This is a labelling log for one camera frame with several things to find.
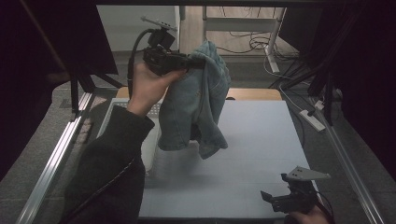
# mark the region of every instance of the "gray table surface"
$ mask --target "gray table surface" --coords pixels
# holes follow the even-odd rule
[[[198,144],[158,150],[141,217],[277,218],[260,190],[290,194],[280,174],[309,168],[284,101],[226,101],[219,127],[229,147],[202,160]]]

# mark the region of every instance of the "power strip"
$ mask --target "power strip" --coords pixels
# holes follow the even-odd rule
[[[303,110],[299,113],[308,123],[312,125],[318,132],[321,132],[325,129],[324,125],[320,123],[320,121],[317,120],[314,116],[309,117],[308,116],[308,111]]]

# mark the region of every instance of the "black sleeve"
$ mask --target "black sleeve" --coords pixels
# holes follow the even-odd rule
[[[64,217],[132,166],[68,223],[136,223],[142,202],[145,167],[141,146],[154,123],[115,106],[102,136],[83,152],[78,169],[66,187]]]

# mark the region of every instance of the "human hand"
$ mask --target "human hand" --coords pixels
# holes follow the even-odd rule
[[[179,70],[159,77],[151,72],[145,63],[136,64],[133,93],[127,110],[142,118],[145,117],[151,107],[161,100],[166,88],[185,74],[186,70]]]
[[[290,216],[294,217],[300,224],[329,224],[326,215],[317,206],[308,214],[290,212]]]

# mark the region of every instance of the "wire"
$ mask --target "wire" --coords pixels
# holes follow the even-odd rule
[[[220,9],[222,9],[222,13],[223,13],[224,17],[227,17],[227,16],[225,15],[224,7],[220,7]]]
[[[275,44],[274,47],[274,56],[277,57],[279,60],[282,61],[288,61],[288,60],[296,60],[300,59],[300,52],[287,52],[287,53],[292,53],[292,55],[284,55],[281,53],[281,51],[278,50],[277,44]]]
[[[266,58],[267,58],[268,56],[265,56],[264,57],[264,69],[265,69],[265,72],[267,72],[269,75],[271,75],[271,76],[275,76],[275,77],[282,77],[282,78],[287,78],[287,79],[291,79],[291,80],[294,80],[294,78],[292,78],[292,77],[286,77],[286,76],[282,76],[282,75],[279,75],[279,74],[275,74],[275,73],[272,73],[272,72],[270,72],[270,71],[268,71],[268,69],[265,67],[265,61],[266,61]],[[307,86],[309,86],[310,85],[310,83],[307,83],[307,82],[301,82],[302,84],[305,84],[305,85],[307,85]]]
[[[298,72],[300,72],[300,70],[304,69],[304,68],[306,67],[306,64],[305,64],[305,63],[300,63],[300,65],[299,65],[298,67],[294,68],[293,70],[291,70],[291,71],[289,72],[289,70],[291,69],[291,67],[292,67],[292,65],[288,68],[288,72],[285,72],[285,73],[284,73],[284,74],[285,74],[285,75],[284,75],[285,77],[290,77],[290,78],[292,78],[292,77],[295,76]],[[280,77],[278,80],[276,80],[274,83],[272,83],[272,84],[270,85],[269,88],[272,88],[275,84],[278,86],[279,83],[280,83],[281,81],[283,81],[283,78],[285,78],[285,77]]]
[[[267,41],[257,41],[256,39],[260,39],[260,38],[262,38],[262,39],[266,39]],[[249,45],[250,45],[250,48],[253,48],[252,46],[253,45],[262,45],[262,47],[260,48],[260,49],[265,49],[265,46],[267,46],[268,45],[268,41],[269,41],[270,39],[268,38],[268,37],[266,37],[266,36],[255,36],[255,37],[253,37],[253,34],[250,34],[250,40],[249,40]]]
[[[289,72],[289,70],[294,66],[294,64],[296,63],[297,61],[296,60],[294,60],[293,61],[293,63],[288,67],[288,69],[286,70],[286,72],[284,73],[285,75]],[[274,81],[273,83],[271,83],[271,85],[269,85],[268,86],[268,89],[271,89],[278,81],[280,81],[282,78],[278,78],[276,81]]]
[[[265,34],[265,32],[257,32],[257,33],[251,32],[251,34],[248,34],[248,35],[233,35],[231,32],[228,32],[228,33],[230,33],[230,35],[234,36],[234,37],[244,37],[244,36],[249,36],[249,35],[262,35],[262,34]]]
[[[251,51],[255,50],[255,47],[252,48],[252,49],[246,50],[246,51],[232,51],[232,50],[224,49],[224,48],[221,48],[221,47],[217,47],[217,49],[222,49],[222,50],[225,50],[225,51],[228,51],[228,52],[231,52],[231,53],[248,53],[248,52],[251,52]]]
[[[118,181],[134,164],[134,158],[110,181],[105,183],[99,190],[94,192],[87,200],[79,204],[74,210],[72,210],[68,215],[62,218],[59,224],[69,223],[73,218],[78,215],[84,208],[86,208],[94,199],[101,195],[106,189],[108,189],[113,183]]]
[[[334,211],[332,210],[332,204],[330,203],[329,199],[326,196],[324,196],[324,194],[322,194],[320,191],[317,191],[317,193],[326,200],[326,204],[330,208],[330,212],[332,214],[332,217],[334,217]]]
[[[289,100],[293,105],[295,105],[297,108],[299,108],[300,110],[302,110],[299,106],[297,106],[297,104],[295,104],[295,103],[289,98],[289,96],[288,96],[285,92],[283,92],[283,90],[282,90],[282,84],[279,85],[279,89],[280,89],[280,91],[282,91],[282,93],[286,96],[286,98],[288,98],[288,100]]]
[[[273,17],[275,16],[276,7],[274,7]]]
[[[131,52],[131,57],[129,58],[128,61],[128,74],[127,74],[127,81],[128,81],[128,93],[129,93],[129,98],[131,99],[132,97],[132,87],[133,87],[133,79],[134,79],[134,56],[136,55],[137,51],[137,46],[139,45],[140,40],[143,38],[143,36],[147,33],[153,33],[153,29],[147,29],[143,31],[136,39],[134,42],[134,48],[132,49]]]
[[[294,93],[295,95],[299,96],[302,100],[304,100],[309,106],[311,106],[314,110],[317,110],[313,105],[311,105],[307,100],[305,100],[305,98],[300,95],[299,93],[295,92],[295,91],[291,91],[292,93]]]
[[[330,224],[335,224],[334,215],[332,215],[321,202],[317,201],[316,206],[325,214],[326,219]]]
[[[248,14],[245,16],[246,18],[248,15],[252,15],[253,7],[244,7],[244,11],[248,11]]]
[[[262,8],[261,7],[259,7],[259,12],[257,13],[257,18],[259,18],[259,16],[260,16],[260,11],[262,10]]]

